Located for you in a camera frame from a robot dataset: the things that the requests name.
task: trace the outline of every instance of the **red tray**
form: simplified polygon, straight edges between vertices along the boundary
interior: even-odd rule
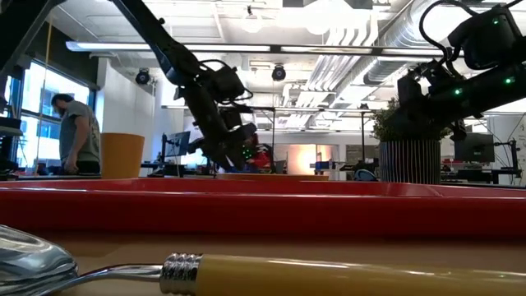
[[[402,183],[178,178],[0,183],[28,231],[524,238],[526,192]]]

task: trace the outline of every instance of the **green plant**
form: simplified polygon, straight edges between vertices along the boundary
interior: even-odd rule
[[[420,135],[401,132],[389,126],[386,121],[395,110],[399,107],[399,101],[392,98],[387,104],[387,109],[376,110],[371,119],[375,121],[372,136],[382,142],[402,141],[402,140],[441,140],[450,133],[449,128],[437,130],[428,130]]]

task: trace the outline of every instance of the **man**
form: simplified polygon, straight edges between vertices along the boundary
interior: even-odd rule
[[[51,105],[62,118],[59,150],[65,173],[99,173],[100,130],[91,108],[67,94],[55,95]]]

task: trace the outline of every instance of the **computer monitor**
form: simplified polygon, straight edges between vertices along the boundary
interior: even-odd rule
[[[188,152],[188,144],[190,143],[190,132],[179,132],[166,136],[166,156],[183,156]]]
[[[463,141],[454,143],[454,159],[482,163],[495,162],[493,135],[469,132]]]

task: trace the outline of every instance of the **wooden handle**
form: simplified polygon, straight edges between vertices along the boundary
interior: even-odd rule
[[[526,274],[204,255],[196,296],[526,295]]]

